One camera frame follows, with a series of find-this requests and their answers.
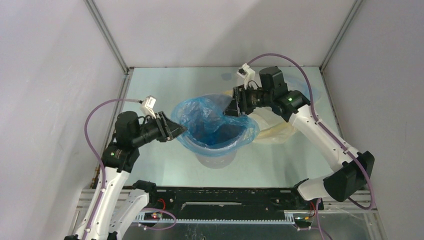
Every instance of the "table surface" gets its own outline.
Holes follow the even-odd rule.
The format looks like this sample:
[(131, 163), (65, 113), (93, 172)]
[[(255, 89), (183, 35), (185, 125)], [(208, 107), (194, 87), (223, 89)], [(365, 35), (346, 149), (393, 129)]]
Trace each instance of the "table surface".
[[(154, 67), (135, 68), (126, 97), (144, 99), (152, 95), (157, 101), (155, 112), (164, 111), (171, 117), (174, 107), (189, 98), (223, 93), (242, 84), (234, 74), (237, 67)], [(261, 68), (254, 67), (256, 72)], [(280, 67), (284, 76), (304, 81), (295, 67)], [(316, 111), (330, 128), (337, 125), (318, 67), (303, 67), (311, 85), (320, 91)], [(142, 112), (139, 104), (126, 102), (123, 111)], [(195, 154), (179, 141), (154, 141), (139, 149), (126, 184), (137, 180), (158, 186), (284, 188), (292, 187), (306, 178), (331, 173), (318, 149), (299, 131), (283, 144), (250, 143), (239, 148), (235, 159), (221, 169), (202, 165)]]

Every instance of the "plastic bag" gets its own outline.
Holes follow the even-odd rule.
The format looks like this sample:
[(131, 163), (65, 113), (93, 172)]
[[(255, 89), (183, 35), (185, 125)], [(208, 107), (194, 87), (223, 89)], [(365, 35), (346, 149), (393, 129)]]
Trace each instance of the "plastic bag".
[(231, 99), (225, 94), (208, 94), (179, 103), (171, 119), (188, 128), (177, 138), (182, 145), (202, 156), (219, 157), (251, 143), (259, 126), (247, 116), (224, 115)]

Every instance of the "purple cable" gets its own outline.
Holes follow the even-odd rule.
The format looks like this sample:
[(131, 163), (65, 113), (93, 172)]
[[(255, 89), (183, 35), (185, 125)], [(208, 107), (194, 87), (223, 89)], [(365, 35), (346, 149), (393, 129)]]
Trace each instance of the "purple cable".
[(142, 212), (161, 212), (161, 213), (163, 213), (163, 214), (167, 214), (167, 215), (169, 215), (169, 216), (173, 219), (173, 223), (172, 223), (171, 225), (169, 225), (169, 226), (167, 226), (167, 227), (163, 227), (163, 228), (155, 228), (155, 227), (150, 227), (150, 226), (142, 225), (142, 226), (144, 226), (144, 228), (146, 228), (146, 229), (155, 230), (155, 231), (161, 231), (161, 230), (167, 230), (167, 229), (170, 229), (170, 228), (172, 228), (173, 226), (175, 226), (175, 225), (177, 224), (177, 218), (176, 218), (176, 217), (175, 217), (172, 213), (170, 213), (169, 211), (165, 211), (165, 210), (158, 209), (158, 208), (145, 207), (145, 208), (143, 208), (143, 209), (142, 209)]
[[(314, 106), (314, 99), (313, 99), (313, 96), (312, 96), (311, 83), (309, 82), (308, 76), (306, 76), (305, 71), (294, 60), (292, 60), (291, 58), (289, 58), (287, 56), (278, 54), (278, 53), (264, 53), (264, 54), (261, 54), (261, 55), (255, 57), (255, 58), (253, 58), (252, 60), (250, 60), (247, 63), (247, 65), (250, 65), (254, 61), (256, 61), (256, 60), (258, 60), (260, 58), (266, 57), (266, 56), (274, 56), (274, 57), (283, 58), (283, 59), (291, 62), (292, 64), (294, 64), (299, 69), (299, 71), (302, 73), (303, 77), (305, 78), (307, 89), (309, 90), (310, 111), (311, 111), (312, 117), (317, 122), (319, 119), (318, 119), (318, 116), (317, 116), (317, 114), (315, 112), (315, 106)], [(347, 155), (355, 162), (356, 165), (358, 165), (361, 173), (365, 177), (365, 181), (366, 181), (366, 184), (368, 185), (369, 194), (370, 194), (370, 198), (371, 198), (371, 200), (370, 200), (371, 203), (369, 204), (369, 206), (362, 206), (362, 205), (360, 205), (358, 202), (356, 202), (355, 200), (353, 200), (350, 197), (348, 197), (347, 199), (349, 199), (353, 204), (355, 204), (356, 206), (358, 206), (361, 209), (364, 209), (364, 210), (371, 210), (371, 209), (373, 209), (374, 206), (376, 205), (375, 197), (374, 197), (374, 189), (373, 189), (373, 185), (371, 184), (371, 180), (370, 180), (370, 177), (368, 176), (367, 171), (362, 166), (362, 164), (358, 161), (358, 159), (350, 151), (347, 151), (348, 148), (324, 124), (322, 124), (321, 122), (318, 122), (318, 125), (341, 147), (341, 149), (343, 149), (343, 151), (347, 152)]]
[[(98, 163), (100, 165), (100, 170), (101, 170), (101, 188), (104, 189), (105, 188), (105, 182), (106, 182), (106, 172), (105, 172), (105, 165), (103, 165), (102, 162), (102, 158), (100, 157), (100, 155), (97, 153), (96, 149), (94, 148), (92, 142), (90, 141), (89, 138), (89, 133), (87, 131), (87, 127), (89, 125), (89, 121), (90, 118), (93, 116), (93, 114), (101, 107), (103, 107), (106, 104), (110, 104), (113, 102), (119, 102), (119, 101), (124, 101), (124, 102), (134, 102), (134, 103), (138, 103), (139, 100), (137, 99), (126, 99), (126, 98), (117, 98), (117, 99), (112, 99), (109, 101), (105, 101), (103, 103), (101, 103), (100, 105), (96, 106), (88, 115), (87, 119), (85, 120), (85, 124), (84, 124), (84, 134), (85, 134), (85, 140), (87, 141), (88, 146), (90, 147), (91, 151), (94, 153), (95, 157), (98, 160)], [(87, 229), (90, 229), (93, 223), (93, 218), (96, 215), (97, 212), (97, 208), (99, 207), (100, 201), (102, 200), (102, 196), (103, 196), (103, 192), (100, 191), (98, 194), (98, 197), (95, 201), (94, 207), (92, 209), (91, 215), (88, 218), (88, 222), (87, 222)], [(87, 237), (88, 232), (84, 231), (84, 234), (82, 235), (82, 240), (85, 240)]]
[(321, 198), (318, 198), (318, 200), (316, 200), (315, 216), (316, 216), (316, 224), (318, 225), (318, 230), (319, 230), (319, 233), (321, 234), (321, 238), (322, 238), (322, 240), (325, 240), (324, 235), (323, 235), (323, 232), (325, 232), (325, 231), (321, 228), (320, 216), (318, 215), (318, 206), (320, 205), (321, 201), (322, 201)]

